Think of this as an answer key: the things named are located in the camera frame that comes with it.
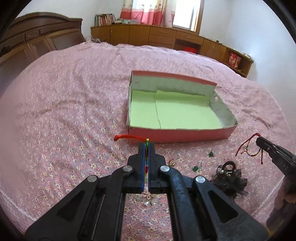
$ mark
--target window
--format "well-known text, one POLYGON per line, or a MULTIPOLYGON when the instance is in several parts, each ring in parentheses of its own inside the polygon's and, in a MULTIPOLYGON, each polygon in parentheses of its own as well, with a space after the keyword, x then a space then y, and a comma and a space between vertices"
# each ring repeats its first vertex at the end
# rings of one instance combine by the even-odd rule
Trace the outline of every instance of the window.
POLYGON ((204 0, 177 0, 173 26, 198 31, 204 0))

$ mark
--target metal screw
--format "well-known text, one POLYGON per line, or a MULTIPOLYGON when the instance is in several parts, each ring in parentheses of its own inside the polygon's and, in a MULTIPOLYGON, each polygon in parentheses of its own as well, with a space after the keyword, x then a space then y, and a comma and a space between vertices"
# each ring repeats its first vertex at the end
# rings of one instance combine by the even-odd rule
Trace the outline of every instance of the metal screw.
POLYGON ((163 172, 168 172, 170 170, 170 167, 169 166, 161 166, 160 169, 163 172))
POLYGON ((195 180, 198 182, 198 183, 204 183, 205 182, 205 178, 203 176, 197 176, 195 178, 195 180))
POLYGON ((123 167, 123 170, 124 170, 125 172, 130 172, 132 169, 133 169, 133 167, 131 167, 131 166, 129 166, 129 165, 126 165, 126 166, 123 167))
POLYGON ((90 183, 95 182, 96 179, 97 179, 97 177, 96 177, 95 175, 91 175, 91 176, 89 176, 89 177, 87 178, 87 180, 88 180, 90 183))

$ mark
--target cloth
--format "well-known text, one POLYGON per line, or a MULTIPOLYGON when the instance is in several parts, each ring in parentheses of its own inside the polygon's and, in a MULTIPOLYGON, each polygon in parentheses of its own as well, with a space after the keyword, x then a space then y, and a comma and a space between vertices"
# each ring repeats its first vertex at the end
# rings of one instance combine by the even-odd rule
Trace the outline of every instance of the cloth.
POLYGON ((176 0, 124 0, 120 18, 137 19, 142 24, 172 27, 176 0))
MULTIPOLYGON (((259 84, 242 78, 213 59, 152 46, 84 43, 52 51, 30 64, 0 99, 0 204, 13 224, 26 229, 89 175, 103 177, 126 165, 137 145, 114 142, 126 126, 132 70, 185 74, 218 83, 217 94, 238 120, 228 139, 156 144, 156 152, 175 168, 211 179, 227 159, 248 179, 236 203, 264 223, 274 206, 283 175, 264 153, 239 154, 253 133, 295 152, 285 118, 273 97, 259 84), (214 150, 215 156, 208 157, 214 150)), ((255 152, 254 142, 249 152, 255 152)), ((122 240, 172 240, 165 195, 143 206, 128 195, 122 240)))

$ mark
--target white wall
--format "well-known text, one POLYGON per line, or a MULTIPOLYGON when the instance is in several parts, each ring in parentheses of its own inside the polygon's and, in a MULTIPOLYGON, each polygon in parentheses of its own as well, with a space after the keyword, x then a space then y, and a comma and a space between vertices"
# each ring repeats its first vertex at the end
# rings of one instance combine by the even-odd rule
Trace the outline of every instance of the white wall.
POLYGON ((235 0, 225 44, 254 59, 247 78, 277 100, 296 140, 296 44, 283 23, 263 0, 235 0))
POLYGON ((70 18, 82 18, 81 32, 90 35, 94 17, 99 13, 114 13, 119 18, 123 0, 32 0, 18 15, 31 12, 55 12, 70 18))
POLYGON ((233 0, 205 0, 200 36, 224 43, 232 7, 233 0))
MULTIPOLYGON (((205 0, 200 35, 224 42, 233 0, 205 0)), ((119 18, 123 0, 32 0, 19 14, 55 12, 70 18, 82 18, 81 31, 86 37, 99 13, 114 13, 119 18)))

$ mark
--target wooden shelf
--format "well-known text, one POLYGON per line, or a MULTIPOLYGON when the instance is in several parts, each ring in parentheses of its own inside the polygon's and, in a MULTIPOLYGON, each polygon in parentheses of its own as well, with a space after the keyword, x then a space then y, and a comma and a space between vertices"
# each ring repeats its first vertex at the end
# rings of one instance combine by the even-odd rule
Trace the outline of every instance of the wooden shelf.
POLYGON ((238 51, 221 43, 198 36, 195 32, 177 27, 165 28, 161 26, 117 24, 111 26, 91 27, 93 38, 100 38, 113 45, 129 43, 131 45, 152 45, 159 47, 184 50, 185 47, 194 48, 197 54, 210 57, 225 64, 240 76, 246 78, 253 60, 238 51), (241 60, 235 69, 228 64, 232 53, 237 54, 241 60))
POLYGON ((232 67, 231 65, 223 62, 223 64, 227 65, 229 68, 231 68, 234 72, 238 73, 239 75, 246 77, 246 74, 244 74, 241 70, 239 69, 235 69, 234 67, 232 67))

